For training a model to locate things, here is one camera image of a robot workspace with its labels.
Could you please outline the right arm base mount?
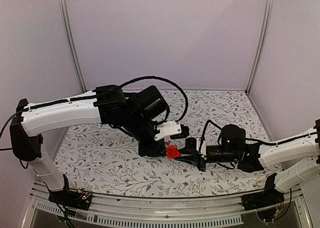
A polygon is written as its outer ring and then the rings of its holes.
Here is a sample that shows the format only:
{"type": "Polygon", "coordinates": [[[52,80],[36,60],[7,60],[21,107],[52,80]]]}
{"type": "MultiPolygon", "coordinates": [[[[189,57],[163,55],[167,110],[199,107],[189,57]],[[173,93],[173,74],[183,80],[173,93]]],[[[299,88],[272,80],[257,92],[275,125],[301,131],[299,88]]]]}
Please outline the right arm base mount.
{"type": "Polygon", "coordinates": [[[284,193],[275,189],[276,175],[274,173],[267,177],[262,191],[241,196],[241,204],[245,211],[284,202],[284,193]]]}

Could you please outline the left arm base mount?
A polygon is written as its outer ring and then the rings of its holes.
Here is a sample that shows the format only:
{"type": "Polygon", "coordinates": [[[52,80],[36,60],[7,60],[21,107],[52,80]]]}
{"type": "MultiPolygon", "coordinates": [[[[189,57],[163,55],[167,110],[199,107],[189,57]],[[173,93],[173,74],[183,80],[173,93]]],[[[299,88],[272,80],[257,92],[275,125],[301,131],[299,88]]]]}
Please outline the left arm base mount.
{"type": "Polygon", "coordinates": [[[65,174],[64,186],[61,191],[49,191],[48,200],[56,204],[81,210],[89,210],[92,202],[92,192],[81,188],[77,191],[70,190],[69,181],[65,174]]]}

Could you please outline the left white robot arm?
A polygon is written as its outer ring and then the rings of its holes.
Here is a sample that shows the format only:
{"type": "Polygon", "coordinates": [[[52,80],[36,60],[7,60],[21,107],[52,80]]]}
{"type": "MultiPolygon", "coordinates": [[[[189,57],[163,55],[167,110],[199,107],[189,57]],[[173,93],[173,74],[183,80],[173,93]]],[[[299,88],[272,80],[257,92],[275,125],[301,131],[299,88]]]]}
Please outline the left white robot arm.
{"type": "Polygon", "coordinates": [[[138,141],[141,157],[166,154],[154,118],[168,112],[163,96],[151,85],[138,93],[125,93],[117,85],[98,87],[77,97],[32,106],[19,101],[9,126],[14,155],[26,161],[64,205],[74,201],[68,181],[42,147],[42,133],[67,126],[107,124],[138,141]]]}

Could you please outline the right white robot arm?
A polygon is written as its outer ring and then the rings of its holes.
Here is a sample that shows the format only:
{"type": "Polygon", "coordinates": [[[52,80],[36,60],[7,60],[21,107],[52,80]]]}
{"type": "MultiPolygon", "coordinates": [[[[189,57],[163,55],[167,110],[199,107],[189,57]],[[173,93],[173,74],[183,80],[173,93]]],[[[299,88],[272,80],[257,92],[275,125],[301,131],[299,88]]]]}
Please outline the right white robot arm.
{"type": "Polygon", "coordinates": [[[244,129],[229,124],[221,128],[219,144],[207,146],[204,137],[188,138],[177,158],[205,171],[208,163],[229,162],[233,169],[252,173],[262,171],[275,164],[299,158],[300,161],[275,175],[273,184],[259,194],[258,201],[269,206],[292,186],[320,172],[320,128],[314,126],[307,131],[274,142],[246,138],[244,129]]]}

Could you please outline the red earbud charging case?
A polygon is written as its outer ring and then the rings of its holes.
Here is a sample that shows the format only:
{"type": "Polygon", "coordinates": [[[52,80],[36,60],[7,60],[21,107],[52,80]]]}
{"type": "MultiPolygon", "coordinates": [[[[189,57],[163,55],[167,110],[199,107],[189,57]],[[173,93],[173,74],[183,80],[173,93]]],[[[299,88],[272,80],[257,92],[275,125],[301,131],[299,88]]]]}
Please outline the red earbud charging case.
{"type": "Polygon", "coordinates": [[[181,153],[179,152],[177,146],[170,145],[166,148],[166,156],[169,159],[175,159],[181,157],[181,153]]]}

